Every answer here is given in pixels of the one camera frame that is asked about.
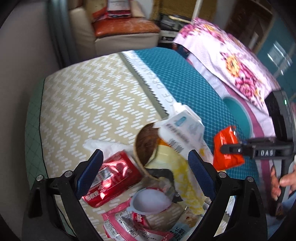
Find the person's right hand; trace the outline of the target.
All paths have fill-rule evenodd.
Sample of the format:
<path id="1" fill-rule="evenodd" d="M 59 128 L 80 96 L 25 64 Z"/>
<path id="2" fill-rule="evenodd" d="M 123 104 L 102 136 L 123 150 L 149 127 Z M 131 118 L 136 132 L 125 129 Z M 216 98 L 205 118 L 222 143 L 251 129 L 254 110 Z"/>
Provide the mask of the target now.
<path id="1" fill-rule="evenodd" d="M 293 172 L 284 175 L 282 178 L 278 179 L 276 177 L 276 171 L 274 166 L 271 168 L 270 173 L 271 178 L 271 197 L 277 201 L 278 197 L 281 195 L 281 187 L 290 187 L 290 194 L 292 194 L 296 189 L 296 171 L 295 165 L 293 166 Z"/>

